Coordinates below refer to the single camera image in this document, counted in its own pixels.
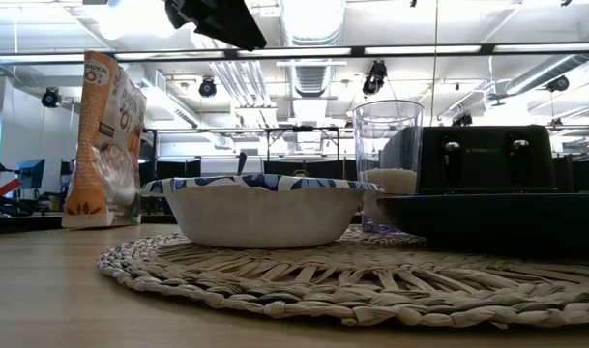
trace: ceiling pipe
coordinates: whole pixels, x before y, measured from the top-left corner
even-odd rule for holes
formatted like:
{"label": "ceiling pipe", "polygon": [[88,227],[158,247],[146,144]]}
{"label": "ceiling pipe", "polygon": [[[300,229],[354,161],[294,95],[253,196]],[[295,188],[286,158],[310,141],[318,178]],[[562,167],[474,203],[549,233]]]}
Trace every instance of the ceiling pipe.
{"label": "ceiling pipe", "polygon": [[268,92],[268,86],[266,83],[266,79],[264,78],[264,74],[262,73],[262,68],[259,64],[259,61],[252,61],[250,62],[251,73],[255,77],[257,83],[257,88],[261,91],[262,99],[267,104],[267,106],[271,106],[271,95]]}
{"label": "ceiling pipe", "polygon": [[266,102],[264,101],[264,97],[262,96],[262,93],[259,90],[258,83],[255,80],[255,76],[253,76],[253,73],[251,72],[251,67],[249,66],[249,62],[243,62],[241,64],[241,66],[243,67],[243,70],[245,71],[245,75],[247,76],[247,78],[250,81],[251,89],[255,93],[256,105],[260,105],[260,106],[266,105]]}
{"label": "ceiling pipe", "polygon": [[238,90],[239,95],[243,97],[246,105],[253,106],[254,101],[251,93],[247,89],[247,82],[245,82],[245,79],[240,75],[240,70],[237,69],[236,64],[234,62],[225,62],[223,65],[229,72],[229,76],[234,81],[234,87]]}
{"label": "ceiling pipe", "polygon": [[225,88],[225,91],[227,91],[227,94],[233,98],[234,102],[237,102],[240,104],[240,101],[238,101],[238,99],[236,98],[236,92],[234,91],[232,86],[229,83],[227,83],[227,81],[225,80],[225,77],[223,77],[223,75],[221,73],[221,69],[216,67],[215,63],[210,63],[209,67],[213,71],[215,76],[219,79],[219,81],[221,82],[221,84]]}
{"label": "ceiling pipe", "polygon": [[230,97],[232,97],[240,106],[246,105],[247,100],[245,97],[243,97],[238,87],[236,87],[236,81],[227,67],[223,63],[210,63],[209,67],[212,69],[213,73],[218,76],[223,84],[227,84],[229,86],[229,91],[231,91],[228,91],[230,93]]}
{"label": "ceiling pipe", "polygon": [[[522,2],[521,0],[515,0],[515,1],[513,1],[513,4],[519,5],[521,2]],[[511,21],[515,17],[515,15],[517,15],[518,12],[519,12],[519,8],[512,9],[507,15],[505,15],[505,17],[503,19],[501,19],[497,24],[495,24],[493,27],[491,27],[489,30],[486,31],[486,33],[480,39],[480,42],[481,43],[488,43],[505,25],[507,25],[507,23],[509,23],[509,21]],[[490,61],[489,61],[489,70],[490,70],[490,79],[493,79],[494,76],[492,73],[491,57],[490,57]],[[463,108],[468,109],[468,108],[472,107],[475,103],[477,103],[481,100],[481,98],[479,98],[479,97],[472,98],[475,95],[475,93],[483,91],[483,94],[485,96],[486,92],[489,91],[491,89],[491,87],[492,87],[492,83],[483,82],[481,85],[479,85],[473,91],[471,91],[470,93],[468,93],[467,95],[465,95],[464,97],[459,99],[458,101],[454,102],[453,105],[449,106],[445,111],[443,111],[440,115],[438,115],[437,116],[438,121],[442,120],[442,118],[444,118],[444,117],[457,116],[458,113],[460,112],[460,111],[456,111],[457,107],[460,107],[461,109],[463,109]]]}
{"label": "ceiling pipe", "polygon": [[520,95],[562,76],[589,62],[589,53],[553,56],[537,67],[514,78],[505,86],[509,96]]}

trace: round woven placemat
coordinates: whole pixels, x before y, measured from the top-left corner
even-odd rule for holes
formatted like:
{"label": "round woven placemat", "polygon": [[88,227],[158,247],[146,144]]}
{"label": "round woven placemat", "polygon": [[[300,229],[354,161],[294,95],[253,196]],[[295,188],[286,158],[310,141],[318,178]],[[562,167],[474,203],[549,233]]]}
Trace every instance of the round woven placemat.
{"label": "round woven placemat", "polygon": [[434,252],[417,237],[365,234],[358,227],[326,246],[280,250],[158,236],[103,253],[98,267],[137,291],[275,318],[327,315],[363,326],[390,319],[443,327],[589,323],[587,262]]}

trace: blue patterned bowl rim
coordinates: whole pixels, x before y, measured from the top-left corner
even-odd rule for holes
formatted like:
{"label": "blue patterned bowl rim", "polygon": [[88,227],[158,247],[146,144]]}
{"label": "blue patterned bowl rim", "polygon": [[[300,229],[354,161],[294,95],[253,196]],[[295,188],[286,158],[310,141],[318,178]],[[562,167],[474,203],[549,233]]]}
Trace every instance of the blue patterned bowl rim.
{"label": "blue patterned bowl rim", "polygon": [[215,186],[242,186],[268,191],[287,191],[295,189],[341,188],[355,190],[382,191],[376,184],[337,179],[316,179],[288,177],[277,174],[254,174],[245,176],[219,176],[202,178],[171,178],[153,181],[144,185],[141,194],[150,197],[163,197],[179,189],[193,189]]}

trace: bowl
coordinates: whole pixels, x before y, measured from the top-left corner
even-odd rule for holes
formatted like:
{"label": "bowl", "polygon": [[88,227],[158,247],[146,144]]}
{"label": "bowl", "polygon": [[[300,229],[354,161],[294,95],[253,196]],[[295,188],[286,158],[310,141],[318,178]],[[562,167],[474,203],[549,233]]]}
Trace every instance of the bowl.
{"label": "bowl", "polygon": [[274,174],[164,179],[142,195],[165,197],[182,232],[213,247],[311,247],[348,227],[370,183]]}

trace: ceiling light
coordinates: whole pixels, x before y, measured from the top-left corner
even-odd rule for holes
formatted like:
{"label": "ceiling light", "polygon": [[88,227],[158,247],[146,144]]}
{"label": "ceiling light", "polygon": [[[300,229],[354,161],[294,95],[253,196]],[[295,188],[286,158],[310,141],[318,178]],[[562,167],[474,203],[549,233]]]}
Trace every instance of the ceiling light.
{"label": "ceiling light", "polygon": [[347,56],[352,52],[351,48],[343,47],[318,47],[318,48],[266,48],[253,52],[239,51],[239,57],[301,57],[301,56]]}
{"label": "ceiling light", "polygon": [[245,129],[245,128],[237,128],[237,129],[204,129],[201,131],[208,131],[208,132],[236,132],[236,133],[244,133],[244,132],[264,132],[265,129],[257,128],[257,129]]}
{"label": "ceiling light", "polygon": [[83,54],[15,54],[0,55],[0,62],[3,63],[82,63]]}
{"label": "ceiling light", "polygon": [[395,47],[367,47],[365,54],[433,54],[433,53],[475,53],[481,49],[480,45],[444,45],[444,46],[395,46]]}
{"label": "ceiling light", "polygon": [[499,44],[494,52],[533,52],[533,51],[582,51],[589,50],[589,43],[537,43],[537,44]]}
{"label": "ceiling light", "polygon": [[411,46],[411,47],[367,47],[365,54],[424,54],[433,53],[434,46]]}
{"label": "ceiling light", "polygon": [[300,60],[300,61],[285,61],[285,62],[277,62],[276,65],[280,68],[290,68],[290,67],[343,67],[348,65],[346,61],[309,61],[309,60]]}
{"label": "ceiling light", "polygon": [[176,32],[160,0],[118,0],[95,8],[92,14],[99,23],[101,35],[107,40],[117,40],[126,34],[166,38]]}
{"label": "ceiling light", "polygon": [[481,50],[478,44],[437,46],[438,53],[476,53]]}
{"label": "ceiling light", "polygon": [[197,130],[155,130],[157,134],[197,134]]}
{"label": "ceiling light", "polygon": [[45,7],[45,6],[82,6],[81,0],[0,0],[0,9]]}
{"label": "ceiling light", "polygon": [[223,58],[223,51],[197,51],[197,52],[142,52],[142,53],[115,53],[120,61],[160,61],[170,59],[218,59]]}

